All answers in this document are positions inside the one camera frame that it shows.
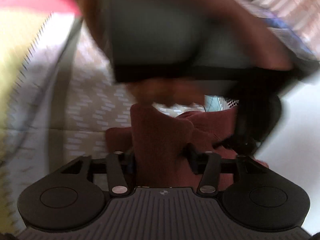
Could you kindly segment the pink lace curtain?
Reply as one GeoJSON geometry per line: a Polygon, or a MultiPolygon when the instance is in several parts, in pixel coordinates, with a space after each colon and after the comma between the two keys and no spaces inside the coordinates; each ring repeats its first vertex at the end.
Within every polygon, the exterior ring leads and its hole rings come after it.
{"type": "Polygon", "coordinates": [[[236,0],[296,57],[319,61],[319,0],[236,0]]]}

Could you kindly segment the maroon red sweater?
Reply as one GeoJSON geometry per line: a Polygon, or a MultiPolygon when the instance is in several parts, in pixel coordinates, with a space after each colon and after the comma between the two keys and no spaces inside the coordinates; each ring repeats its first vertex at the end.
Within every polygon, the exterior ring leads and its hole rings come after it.
{"type": "Polygon", "coordinates": [[[192,172],[181,151],[188,143],[198,152],[212,151],[213,144],[233,134],[236,111],[191,111],[173,118],[135,104],[131,126],[108,129],[106,147],[108,152],[133,150],[138,186],[197,189],[201,176],[192,172]]]}

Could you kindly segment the patterned yellow beige bedsheet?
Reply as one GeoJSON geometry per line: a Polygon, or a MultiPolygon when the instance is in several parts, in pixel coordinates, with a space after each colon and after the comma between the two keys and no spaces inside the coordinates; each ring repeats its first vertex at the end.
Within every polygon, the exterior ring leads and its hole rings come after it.
{"type": "MultiPolygon", "coordinates": [[[[23,230],[18,195],[83,155],[107,156],[106,131],[130,127],[135,105],[112,83],[82,19],[1,9],[1,232],[23,230]]],[[[177,117],[200,107],[155,106],[177,117]]]]}

